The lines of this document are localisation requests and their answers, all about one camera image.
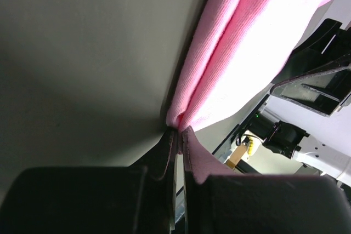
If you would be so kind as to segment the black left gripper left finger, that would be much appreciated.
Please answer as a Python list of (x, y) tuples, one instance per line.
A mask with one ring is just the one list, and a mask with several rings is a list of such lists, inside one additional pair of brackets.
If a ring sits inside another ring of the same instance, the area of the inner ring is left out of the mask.
[(8, 233), (170, 233), (176, 132), (128, 167), (38, 167), (7, 193)]

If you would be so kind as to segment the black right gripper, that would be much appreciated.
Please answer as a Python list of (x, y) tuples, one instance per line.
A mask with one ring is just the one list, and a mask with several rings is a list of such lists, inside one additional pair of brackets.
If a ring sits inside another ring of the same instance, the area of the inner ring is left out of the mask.
[(341, 26), (339, 21), (325, 19), (295, 48), (279, 73), (280, 83), (271, 88), (270, 95), (322, 116), (331, 116), (347, 105), (350, 98), (350, 65), (320, 67), (330, 61), (323, 52), (333, 37), (345, 35), (346, 46), (350, 46), (350, 29), (343, 30)]

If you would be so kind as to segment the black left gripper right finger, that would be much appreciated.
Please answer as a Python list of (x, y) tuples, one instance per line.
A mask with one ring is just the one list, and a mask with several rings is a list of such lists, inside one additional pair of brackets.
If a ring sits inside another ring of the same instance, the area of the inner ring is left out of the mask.
[(187, 233), (350, 233), (335, 182), (315, 175), (236, 174), (182, 133)]

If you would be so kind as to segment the pink t-shirt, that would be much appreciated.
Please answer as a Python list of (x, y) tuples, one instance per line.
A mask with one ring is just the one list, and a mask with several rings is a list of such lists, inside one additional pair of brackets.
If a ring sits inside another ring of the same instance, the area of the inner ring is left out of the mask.
[(207, 0), (166, 123), (198, 131), (243, 108), (281, 71), (330, 0)]

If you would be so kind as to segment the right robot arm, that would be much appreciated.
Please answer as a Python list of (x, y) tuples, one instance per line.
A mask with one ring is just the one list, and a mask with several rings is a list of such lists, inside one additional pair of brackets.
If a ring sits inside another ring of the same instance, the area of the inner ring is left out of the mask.
[[(326, 19), (294, 49), (273, 79), (270, 95), (322, 117), (346, 106), (350, 99), (350, 31), (340, 27), (341, 22)], [(271, 152), (350, 185), (350, 158), (318, 142), (307, 130), (262, 115), (250, 127)]]

